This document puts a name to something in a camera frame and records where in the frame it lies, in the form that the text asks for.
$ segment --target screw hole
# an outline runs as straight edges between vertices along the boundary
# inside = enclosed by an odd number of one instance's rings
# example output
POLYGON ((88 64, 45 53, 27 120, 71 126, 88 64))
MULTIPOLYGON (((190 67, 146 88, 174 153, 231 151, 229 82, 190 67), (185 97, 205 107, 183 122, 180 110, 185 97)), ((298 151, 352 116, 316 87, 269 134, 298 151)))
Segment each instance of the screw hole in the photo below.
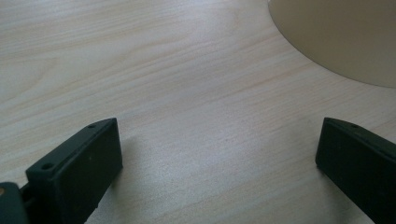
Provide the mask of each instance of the screw hole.
POLYGON ((52 168, 53 167, 53 164, 52 163, 46 163, 46 164, 44 164, 43 166, 41 166, 41 169, 43 169, 43 170, 49 170, 50 168, 52 168))

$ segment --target black plastic piece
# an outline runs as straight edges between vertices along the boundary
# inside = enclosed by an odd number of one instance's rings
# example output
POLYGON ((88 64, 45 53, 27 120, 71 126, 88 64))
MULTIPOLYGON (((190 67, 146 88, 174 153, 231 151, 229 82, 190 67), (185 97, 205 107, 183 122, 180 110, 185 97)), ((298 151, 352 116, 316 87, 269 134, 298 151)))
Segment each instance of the black plastic piece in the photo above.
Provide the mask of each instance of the black plastic piece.
MULTIPOLYGON (((117 120, 105 119, 85 127, 27 169, 29 183, 12 197, 22 196, 22 213, 31 224, 84 223, 121 169, 117 120)), ((3 199, 0 196, 1 218, 7 203, 3 199)))
POLYGON ((0 183, 0 223, 29 223, 20 189, 14 183, 0 183))
POLYGON ((316 156, 322 170, 375 223, 396 223, 396 145, 326 118, 316 156))

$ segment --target beige circular object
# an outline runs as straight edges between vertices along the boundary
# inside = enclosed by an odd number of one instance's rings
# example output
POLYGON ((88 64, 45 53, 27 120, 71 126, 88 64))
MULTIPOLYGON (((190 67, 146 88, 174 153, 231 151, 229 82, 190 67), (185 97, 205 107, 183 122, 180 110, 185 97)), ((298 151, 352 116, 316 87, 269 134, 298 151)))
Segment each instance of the beige circular object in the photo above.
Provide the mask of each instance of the beige circular object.
POLYGON ((396 0, 270 0, 279 31, 312 61, 396 88, 396 0))

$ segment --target wood grain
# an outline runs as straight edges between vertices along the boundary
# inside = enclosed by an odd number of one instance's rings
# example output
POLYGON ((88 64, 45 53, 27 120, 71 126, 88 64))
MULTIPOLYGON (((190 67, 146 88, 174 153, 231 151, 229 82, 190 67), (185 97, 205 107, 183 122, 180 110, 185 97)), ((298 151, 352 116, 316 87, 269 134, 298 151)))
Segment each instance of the wood grain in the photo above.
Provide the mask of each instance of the wood grain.
POLYGON ((396 141, 396 90, 306 59, 262 0, 0 3, 0 182, 117 117, 87 223, 372 223, 314 162, 324 117, 396 141))

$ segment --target light wood grain surface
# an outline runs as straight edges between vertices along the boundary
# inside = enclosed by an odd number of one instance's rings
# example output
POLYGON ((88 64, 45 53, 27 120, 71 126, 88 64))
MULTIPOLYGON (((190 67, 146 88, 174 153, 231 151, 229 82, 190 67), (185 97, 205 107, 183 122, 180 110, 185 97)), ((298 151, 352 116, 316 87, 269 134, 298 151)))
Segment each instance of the light wood grain surface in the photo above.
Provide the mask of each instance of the light wood grain surface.
POLYGON ((0 2, 0 182, 116 117, 87 223, 372 223, 316 167, 324 117, 396 142, 396 90, 340 77, 266 0, 0 2))

